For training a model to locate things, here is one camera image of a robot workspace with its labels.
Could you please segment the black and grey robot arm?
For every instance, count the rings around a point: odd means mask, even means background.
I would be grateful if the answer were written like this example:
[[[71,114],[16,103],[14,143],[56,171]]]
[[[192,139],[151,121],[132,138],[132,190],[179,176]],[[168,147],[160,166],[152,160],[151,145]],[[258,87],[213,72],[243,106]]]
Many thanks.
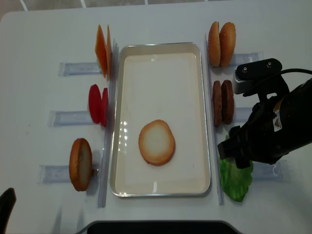
[[[251,182],[257,180],[253,175],[256,167],[272,167],[282,155],[312,141],[311,80],[265,113],[273,103],[273,97],[257,103],[250,115],[244,115],[244,125],[233,126],[217,145],[219,185],[235,202],[241,203]]]

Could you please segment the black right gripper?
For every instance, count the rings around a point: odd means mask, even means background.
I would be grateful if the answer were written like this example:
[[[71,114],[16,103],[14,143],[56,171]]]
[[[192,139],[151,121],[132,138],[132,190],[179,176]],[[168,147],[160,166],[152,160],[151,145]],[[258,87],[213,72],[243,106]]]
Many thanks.
[[[238,169],[250,161],[274,164],[291,151],[293,101],[259,104],[243,126],[230,130],[230,138],[218,144],[221,160],[230,159]]]

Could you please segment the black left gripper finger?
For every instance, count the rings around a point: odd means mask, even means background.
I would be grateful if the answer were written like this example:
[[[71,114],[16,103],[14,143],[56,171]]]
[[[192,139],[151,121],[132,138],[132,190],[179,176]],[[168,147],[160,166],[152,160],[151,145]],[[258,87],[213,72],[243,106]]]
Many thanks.
[[[12,213],[13,207],[16,203],[16,193],[14,188],[7,189],[0,196],[0,233],[6,232],[6,227]]]

